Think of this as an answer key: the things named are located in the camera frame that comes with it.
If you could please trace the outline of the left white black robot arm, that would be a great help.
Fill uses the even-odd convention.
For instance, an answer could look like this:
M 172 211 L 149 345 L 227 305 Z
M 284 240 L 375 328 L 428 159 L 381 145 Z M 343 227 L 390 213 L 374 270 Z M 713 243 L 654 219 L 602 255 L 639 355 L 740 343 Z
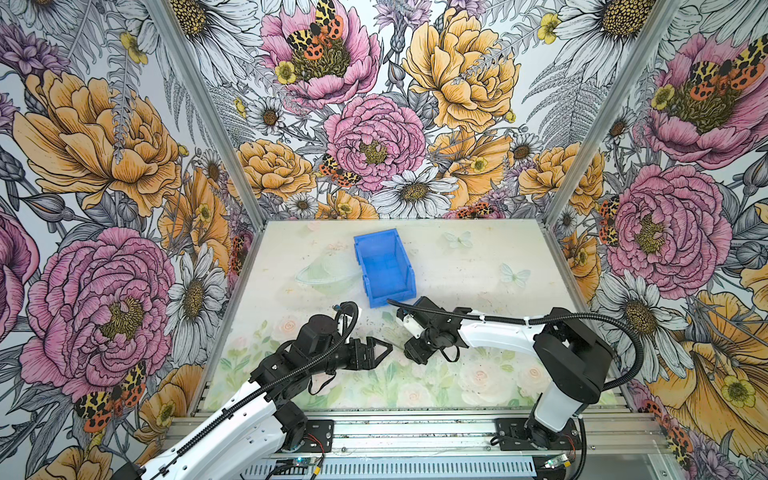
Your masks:
M 358 313 L 345 302 L 333 317 L 312 316 L 190 434 L 142 466 L 123 465 L 114 478 L 231 479 L 258 458 L 300 448 L 308 419 L 294 397 L 320 373 L 374 370 L 393 350 L 374 337 L 353 337 Z

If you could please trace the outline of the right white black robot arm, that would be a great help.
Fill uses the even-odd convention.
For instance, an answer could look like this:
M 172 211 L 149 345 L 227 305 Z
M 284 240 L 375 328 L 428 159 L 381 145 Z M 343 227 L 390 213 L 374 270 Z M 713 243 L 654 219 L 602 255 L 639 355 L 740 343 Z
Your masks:
M 532 356 L 544 367 L 549 384 L 523 423 L 522 438 L 534 448 L 555 442 L 572 418 L 596 404 L 607 381 L 615 352 L 567 309 L 554 307 L 542 316 L 508 318 L 469 308 L 447 311 L 422 296 L 413 304 L 389 299 L 411 334 L 405 356 L 426 364 L 450 349 L 494 348 Z

